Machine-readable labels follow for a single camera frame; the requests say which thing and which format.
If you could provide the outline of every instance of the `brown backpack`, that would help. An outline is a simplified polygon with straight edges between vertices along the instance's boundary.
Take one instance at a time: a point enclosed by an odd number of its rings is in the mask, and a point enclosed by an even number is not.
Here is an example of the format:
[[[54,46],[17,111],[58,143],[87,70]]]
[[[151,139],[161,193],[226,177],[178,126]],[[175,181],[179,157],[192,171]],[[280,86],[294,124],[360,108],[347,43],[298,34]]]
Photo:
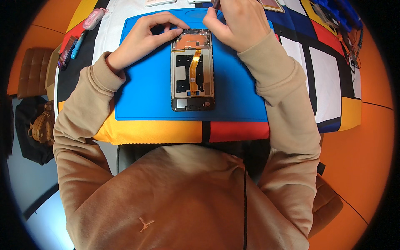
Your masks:
[[[34,123],[30,124],[28,135],[33,137],[35,141],[53,145],[53,128],[56,123],[54,119],[54,102],[50,101],[44,105],[44,111],[39,115]]]

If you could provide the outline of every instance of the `blue pen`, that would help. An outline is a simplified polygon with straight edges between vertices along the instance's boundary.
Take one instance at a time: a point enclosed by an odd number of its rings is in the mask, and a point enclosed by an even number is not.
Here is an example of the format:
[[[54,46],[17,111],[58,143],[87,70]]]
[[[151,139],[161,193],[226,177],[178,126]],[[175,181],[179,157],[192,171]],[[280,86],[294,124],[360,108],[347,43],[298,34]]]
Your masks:
[[[80,35],[78,41],[76,42],[75,48],[72,50],[71,59],[75,59],[76,55],[79,52],[80,46],[82,45],[83,40],[85,39],[87,30],[84,30]]]

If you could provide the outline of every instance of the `black bag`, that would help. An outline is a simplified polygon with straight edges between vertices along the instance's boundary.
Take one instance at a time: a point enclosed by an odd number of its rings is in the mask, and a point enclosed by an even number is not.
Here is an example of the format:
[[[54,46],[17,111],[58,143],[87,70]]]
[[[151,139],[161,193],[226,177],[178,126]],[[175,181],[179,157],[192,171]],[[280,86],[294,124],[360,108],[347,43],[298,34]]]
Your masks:
[[[29,125],[42,114],[47,101],[41,96],[27,97],[15,108],[15,129],[20,143],[22,156],[43,165],[53,155],[53,146],[35,141],[28,136]]]

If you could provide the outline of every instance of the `table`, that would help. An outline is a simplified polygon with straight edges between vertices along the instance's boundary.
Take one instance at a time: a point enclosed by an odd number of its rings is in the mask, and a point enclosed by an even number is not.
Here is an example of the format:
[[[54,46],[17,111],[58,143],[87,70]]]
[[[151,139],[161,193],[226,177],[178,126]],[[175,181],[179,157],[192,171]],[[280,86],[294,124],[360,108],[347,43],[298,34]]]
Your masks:
[[[308,0],[280,0],[285,13],[266,11],[276,37],[289,56],[303,66],[307,89],[321,133],[346,130],[361,121],[361,76],[350,68],[344,57],[336,32],[322,23]],[[98,0],[94,8],[108,8],[106,15],[82,44],[77,59],[66,71],[56,76],[55,96],[58,110],[74,90],[80,70],[96,62],[104,51],[114,51],[120,41],[125,19],[139,14],[172,8],[207,8],[210,4],[188,4],[178,0],[144,8],[139,1]],[[65,36],[79,36],[82,23]],[[254,140],[269,136],[268,123],[209,122],[209,121],[116,121],[114,109],[94,137],[113,144],[179,143]]]

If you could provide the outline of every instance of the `person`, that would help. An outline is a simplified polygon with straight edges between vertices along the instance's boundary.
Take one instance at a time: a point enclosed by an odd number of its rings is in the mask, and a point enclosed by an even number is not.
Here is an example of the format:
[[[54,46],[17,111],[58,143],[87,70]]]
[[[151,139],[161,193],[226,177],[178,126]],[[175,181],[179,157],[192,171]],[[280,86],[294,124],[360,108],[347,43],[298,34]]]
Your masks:
[[[226,25],[213,8],[203,23],[256,79],[270,126],[271,150],[258,185],[247,177],[247,233],[240,158],[193,144],[162,146],[113,176],[91,140],[125,81],[123,69],[189,29],[161,12],[141,17],[115,52],[82,69],[58,115],[54,155],[76,249],[308,249],[320,135],[306,76],[256,0],[220,4]],[[152,35],[159,24],[165,32]]]

